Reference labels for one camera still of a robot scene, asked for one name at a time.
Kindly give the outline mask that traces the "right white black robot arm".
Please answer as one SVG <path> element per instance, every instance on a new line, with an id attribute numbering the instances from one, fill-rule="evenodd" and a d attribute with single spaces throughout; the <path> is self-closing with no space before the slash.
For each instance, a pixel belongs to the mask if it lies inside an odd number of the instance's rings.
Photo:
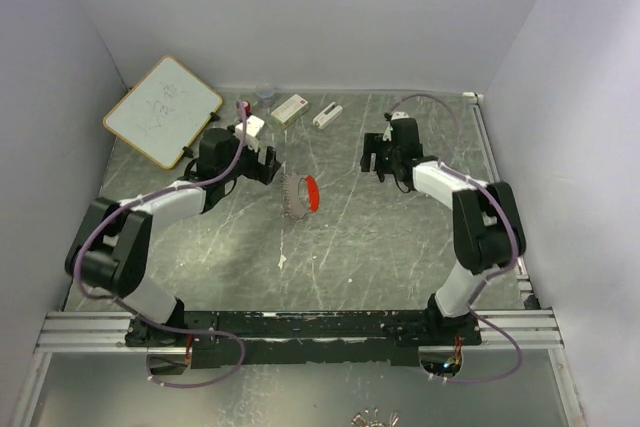
<path id="1" fill-rule="evenodd" d="M 425 311 L 384 326 L 400 342 L 443 345 L 475 326 L 470 309 L 484 286 L 514 266 L 526 240 L 513 190 L 486 183 L 426 156 L 417 121 L 404 112 L 387 114 L 383 133 L 364 136 L 360 167 L 379 181 L 391 176 L 403 193 L 417 192 L 451 210 L 455 263 Z"/>

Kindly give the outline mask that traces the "red carabiner keyring with keys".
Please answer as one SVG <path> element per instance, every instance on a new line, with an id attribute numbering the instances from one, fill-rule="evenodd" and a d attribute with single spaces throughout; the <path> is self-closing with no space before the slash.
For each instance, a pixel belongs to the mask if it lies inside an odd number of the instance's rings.
<path id="1" fill-rule="evenodd" d="M 320 207 L 320 188 L 312 175 L 284 174 L 282 196 L 284 211 L 294 221 L 304 219 Z"/>

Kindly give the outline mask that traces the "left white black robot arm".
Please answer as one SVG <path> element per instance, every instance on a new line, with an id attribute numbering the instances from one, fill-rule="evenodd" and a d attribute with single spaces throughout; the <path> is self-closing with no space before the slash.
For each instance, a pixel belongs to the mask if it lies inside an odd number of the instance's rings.
<path id="1" fill-rule="evenodd" d="M 152 236 L 210 211 L 241 177 L 270 184 L 280 166 L 274 146 L 243 131 L 208 129 L 197 156 L 172 184 L 132 199 L 92 201 L 68 251 L 65 271 L 86 297 L 116 301 L 143 318 L 162 345 L 176 345 L 189 332 L 185 307 L 147 272 Z"/>

